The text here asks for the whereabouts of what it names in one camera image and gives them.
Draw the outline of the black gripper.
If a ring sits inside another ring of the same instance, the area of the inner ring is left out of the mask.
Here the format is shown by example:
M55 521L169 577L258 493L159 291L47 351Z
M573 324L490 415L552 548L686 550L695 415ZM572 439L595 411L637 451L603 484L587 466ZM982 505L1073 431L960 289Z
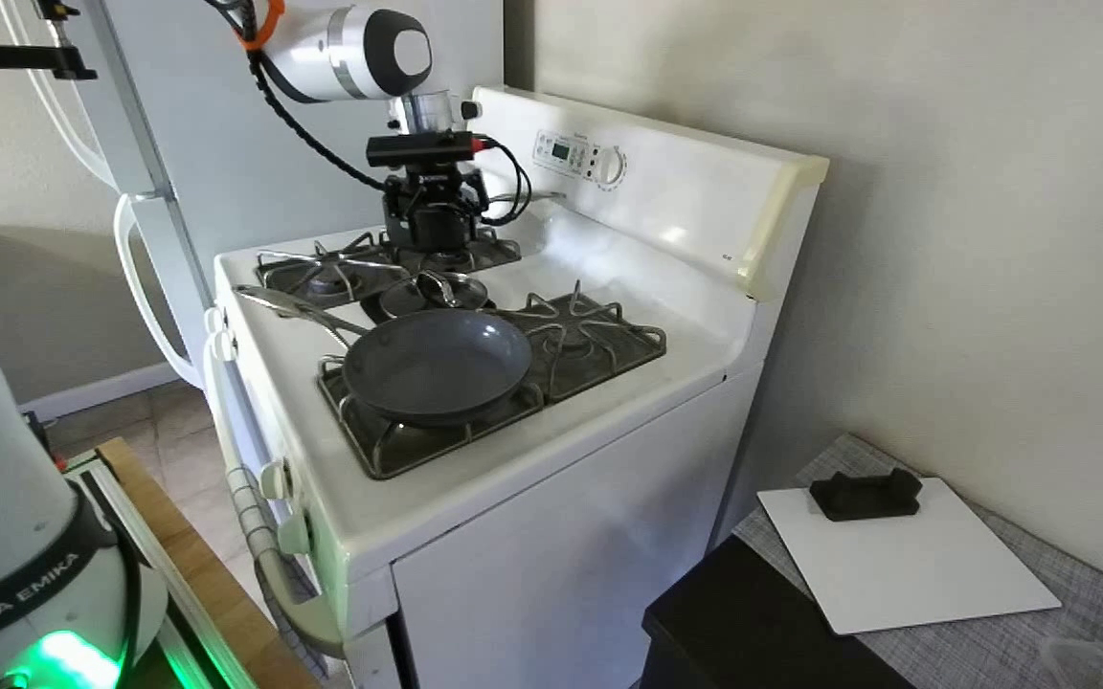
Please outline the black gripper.
M451 204L467 217L480 217L490 206L480 167L467 167L467 164L402 164L382 185L382 206L396 217L406 217L420 204Z

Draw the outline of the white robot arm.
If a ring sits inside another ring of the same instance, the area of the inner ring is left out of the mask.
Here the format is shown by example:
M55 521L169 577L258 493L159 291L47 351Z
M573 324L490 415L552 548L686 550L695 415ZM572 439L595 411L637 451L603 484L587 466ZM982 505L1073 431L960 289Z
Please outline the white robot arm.
M342 7L291 10L289 0L208 0L239 36L244 65L271 114L324 164L347 180L382 193L321 138L313 138L291 104L390 101L396 119L382 141L382 164L406 167L444 160L459 132L451 97L432 81L436 55L420 17L347 0Z

